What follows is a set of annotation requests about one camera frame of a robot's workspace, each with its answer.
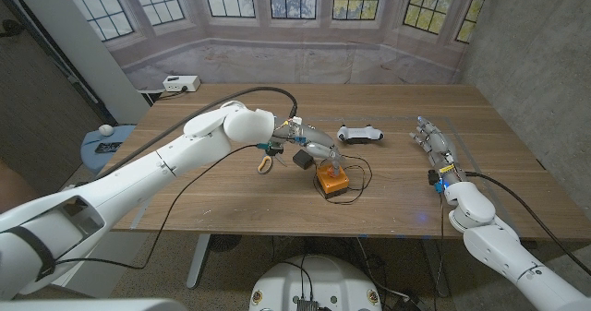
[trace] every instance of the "blue stool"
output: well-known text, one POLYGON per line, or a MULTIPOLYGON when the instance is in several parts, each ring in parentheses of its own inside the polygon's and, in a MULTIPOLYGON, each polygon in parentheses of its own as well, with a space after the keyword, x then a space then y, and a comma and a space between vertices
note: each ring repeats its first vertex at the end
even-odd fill
POLYGON ((109 137, 101 135, 99 130, 87 133, 80 147, 80 156, 84 165, 95 175, 99 174, 104 165, 113 158, 114 153, 95 153, 94 150, 96 150, 97 146, 101 143, 123 142, 135 127, 115 126, 114 133, 109 137))

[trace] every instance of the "backdrop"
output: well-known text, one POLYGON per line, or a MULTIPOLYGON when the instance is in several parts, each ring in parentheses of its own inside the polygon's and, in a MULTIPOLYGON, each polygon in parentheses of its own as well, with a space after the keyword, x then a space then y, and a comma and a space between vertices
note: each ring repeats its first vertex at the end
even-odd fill
POLYGON ((138 90, 453 83, 484 0, 74 0, 138 90))

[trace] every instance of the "white ball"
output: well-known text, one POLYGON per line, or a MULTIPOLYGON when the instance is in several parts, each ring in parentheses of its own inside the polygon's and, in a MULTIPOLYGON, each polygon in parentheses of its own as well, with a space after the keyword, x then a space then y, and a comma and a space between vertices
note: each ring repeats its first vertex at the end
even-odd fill
POLYGON ((99 127, 99 132, 101 133, 101 135, 108 137, 111 136, 115 132, 115 130, 112 126, 102 125, 99 127))

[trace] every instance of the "blue connector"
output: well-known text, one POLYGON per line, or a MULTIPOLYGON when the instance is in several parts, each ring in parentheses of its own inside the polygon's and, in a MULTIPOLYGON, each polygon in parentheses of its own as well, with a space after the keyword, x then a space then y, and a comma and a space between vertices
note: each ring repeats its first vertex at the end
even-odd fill
POLYGON ((436 183, 434 186, 435 186, 435 191, 437 191, 437 193, 443 192, 443 184, 441 183, 441 181, 436 183))

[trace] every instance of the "yellow label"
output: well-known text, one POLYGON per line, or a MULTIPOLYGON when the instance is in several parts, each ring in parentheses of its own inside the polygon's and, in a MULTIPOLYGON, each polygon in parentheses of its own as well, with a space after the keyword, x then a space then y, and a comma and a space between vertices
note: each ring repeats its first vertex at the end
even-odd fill
POLYGON ((443 167, 443 168, 441 168, 441 169, 440 169, 440 173, 447 173, 447 172, 449 172, 451 169, 453 169, 453 163, 452 163, 452 164, 450 164, 450 165, 449 165, 449 166, 447 166, 447 167, 443 167))

